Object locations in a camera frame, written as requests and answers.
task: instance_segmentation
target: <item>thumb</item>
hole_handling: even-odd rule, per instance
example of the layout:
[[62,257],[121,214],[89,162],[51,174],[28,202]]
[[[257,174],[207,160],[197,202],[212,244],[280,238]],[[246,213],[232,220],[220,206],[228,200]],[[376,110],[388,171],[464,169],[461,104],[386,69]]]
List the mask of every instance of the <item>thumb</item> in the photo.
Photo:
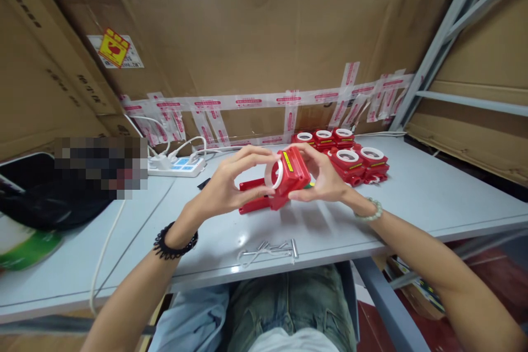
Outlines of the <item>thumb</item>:
[[311,188],[307,190],[292,191],[288,194],[288,198],[293,201],[310,202],[318,199],[318,196],[317,192],[315,192],[315,189]]
[[273,190],[272,188],[266,187],[264,185],[252,188],[251,190],[248,190],[248,191],[242,191],[239,194],[239,200],[241,201],[240,205],[244,205],[248,203],[249,201],[260,198],[261,196],[274,195],[274,194],[275,194],[275,190]]

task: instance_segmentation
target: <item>red plastic device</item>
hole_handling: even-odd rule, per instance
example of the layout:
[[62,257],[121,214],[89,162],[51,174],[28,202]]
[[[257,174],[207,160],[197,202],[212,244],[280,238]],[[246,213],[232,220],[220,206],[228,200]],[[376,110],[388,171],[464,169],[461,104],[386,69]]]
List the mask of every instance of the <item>red plastic device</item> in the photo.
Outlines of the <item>red plastic device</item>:
[[335,141],[335,146],[339,149],[348,149],[354,145],[354,134],[351,130],[334,128],[332,136]]
[[387,180],[388,158],[380,150],[371,147],[354,148],[354,151],[363,159],[365,184],[380,183]]
[[315,139],[315,148],[320,152],[323,152],[325,149],[331,149],[336,145],[332,132],[327,130],[316,130],[313,138]]
[[350,183],[352,187],[357,187],[363,183],[365,167],[363,166],[363,159],[357,153],[352,150],[333,147],[326,152],[326,155],[330,157],[335,171],[344,182]]
[[[297,147],[290,147],[285,151],[280,150],[278,151],[278,154],[280,155],[280,162],[283,167],[283,176],[279,187],[275,190],[275,194],[272,196],[257,198],[256,200],[246,203],[243,207],[238,209],[241,215],[265,207],[270,207],[271,210],[275,211],[279,210],[289,201],[288,194],[291,191],[301,190],[310,182],[310,173],[308,172],[308,168],[306,167]],[[277,181],[276,172],[278,168],[278,163],[275,163],[271,172],[273,183]],[[240,191],[249,190],[263,184],[264,179],[240,183]]]
[[291,139],[292,143],[308,143],[309,145],[315,146],[314,135],[310,132],[299,132],[294,135]]

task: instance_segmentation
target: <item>floor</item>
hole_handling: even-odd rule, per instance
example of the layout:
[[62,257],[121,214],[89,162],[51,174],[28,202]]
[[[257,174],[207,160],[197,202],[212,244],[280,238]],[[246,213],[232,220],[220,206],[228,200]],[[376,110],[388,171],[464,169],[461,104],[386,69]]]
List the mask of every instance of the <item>floor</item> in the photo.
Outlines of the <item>floor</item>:
[[[471,269],[492,289],[518,323],[528,322],[528,273],[507,258],[500,249],[490,249],[469,259]],[[397,292],[410,312],[425,341],[433,352],[461,352],[453,329],[446,318],[430,321],[419,316],[405,296]],[[89,311],[73,312],[72,316],[86,316]],[[393,352],[394,345],[376,308],[359,302],[361,342],[357,352]],[[84,337],[0,336],[2,352],[78,352]]]

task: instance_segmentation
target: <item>green bracelet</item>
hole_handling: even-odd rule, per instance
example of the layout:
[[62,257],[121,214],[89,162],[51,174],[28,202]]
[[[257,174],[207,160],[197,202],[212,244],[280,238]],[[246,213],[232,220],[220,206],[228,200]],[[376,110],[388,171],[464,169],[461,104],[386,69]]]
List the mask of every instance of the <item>green bracelet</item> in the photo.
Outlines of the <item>green bracelet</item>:
[[376,205],[376,208],[378,209],[375,214],[372,216],[359,216],[356,212],[354,212],[354,215],[356,216],[356,219],[362,222],[369,222],[374,221],[376,219],[379,219],[381,217],[381,214],[383,213],[383,208],[381,207],[381,203],[379,201],[376,201],[375,199],[368,198],[369,201],[371,201],[374,205]]

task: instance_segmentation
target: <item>pixelated area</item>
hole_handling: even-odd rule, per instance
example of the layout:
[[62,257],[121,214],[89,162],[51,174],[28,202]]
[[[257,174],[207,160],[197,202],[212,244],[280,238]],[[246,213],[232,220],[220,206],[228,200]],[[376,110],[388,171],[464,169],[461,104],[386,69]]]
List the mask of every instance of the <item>pixelated area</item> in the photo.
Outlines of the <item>pixelated area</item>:
[[55,172],[86,196],[130,199],[147,188],[144,137],[62,137],[55,140]]

